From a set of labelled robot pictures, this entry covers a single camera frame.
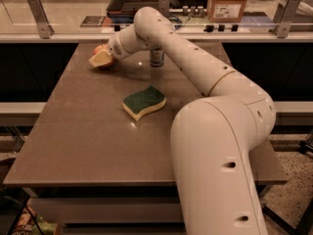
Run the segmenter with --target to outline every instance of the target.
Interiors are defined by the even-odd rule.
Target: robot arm
[[[175,33],[171,22],[143,8],[110,39],[115,59],[161,46],[202,99],[173,121],[171,153],[189,235],[267,234],[248,152],[275,123],[271,97],[257,84]]]

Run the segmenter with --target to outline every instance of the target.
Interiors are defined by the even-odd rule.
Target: brown tabletop
[[[171,123],[184,105],[201,94],[168,57],[162,68],[150,67],[149,52],[137,53],[110,70],[93,69],[88,60],[96,46],[78,45],[6,177],[6,185],[175,183],[169,149]],[[149,85],[165,94],[167,104],[136,122],[122,109],[122,101]],[[252,156],[254,179],[272,184],[286,180],[273,150],[263,150]],[[270,170],[269,161],[275,164]]]

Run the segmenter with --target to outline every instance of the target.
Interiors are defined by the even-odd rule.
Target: white object
[[[89,59],[90,65],[93,67],[100,67],[112,62],[112,55],[106,49],[101,49],[96,55]]]
[[[184,107],[171,130],[173,167],[187,233],[267,234],[248,152],[274,126],[276,112],[270,96],[176,34],[171,22],[152,8],[139,10],[133,26],[118,32],[108,45],[116,59],[142,47],[161,46],[206,97]]]

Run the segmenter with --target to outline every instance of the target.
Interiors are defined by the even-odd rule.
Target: cable
[[[10,196],[7,196],[7,195],[4,195],[4,198],[7,199],[7,200],[10,200],[10,201],[12,201],[12,202],[15,202],[15,203],[21,205],[23,208],[25,208],[25,209],[27,210],[27,212],[29,213],[31,219],[32,219],[33,222],[35,223],[35,225],[36,225],[36,227],[37,227],[39,233],[40,233],[41,235],[45,235],[45,234],[43,233],[43,231],[41,230],[41,228],[40,228],[40,226],[39,226],[39,224],[38,224],[38,222],[37,222],[36,217],[33,215],[33,213],[30,211],[30,209],[27,207],[27,205],[25,205],[25,204],[23,204],[22,202],[20,202],[20,201],[14,199],[14,198],[12,198],[12,197],[10,197]]]
[[[168,17],[168,19],[169,19],[172,23],[175,23],[174,27],[175,27],[176,30],[179,29],[179,28],[181,28],[181,27],[183,27],[183,22],[182,22],[181,19],[178,18],[177,16],[175,16],[175,15],[170,15],[170,16]]]
[[[185,20],[184,24],[186,24],[187,21],[189,21],[191,18],[192,18],[192,17],[188,17],[188,18]]]

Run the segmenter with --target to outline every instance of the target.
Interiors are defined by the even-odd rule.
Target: glass panel
[[[114,33],[114,27],[123,28],[131,24],[130,19],[117,21],[107,12],[111,0],[41,0],[48,21],[55,30],[54,36],[78,35],[93,38],[96,35],[106,38]],[[313,10],[313,0],[305,0],[306,7]],[[239,23],[212,23],[208,15],[189,17],[183,15],[181,6],[173,6],[170,19],[181,34],[191,34],[190,38],[215,35],[267,34],[279,24],[275,19],[277,11],[284,10],[286,0],[247,0],[244,15]],[[0,0],[0,34],[38,35],[38,29],[26,0]],[[312,31],[313,17],[296,15],[291,31]]]

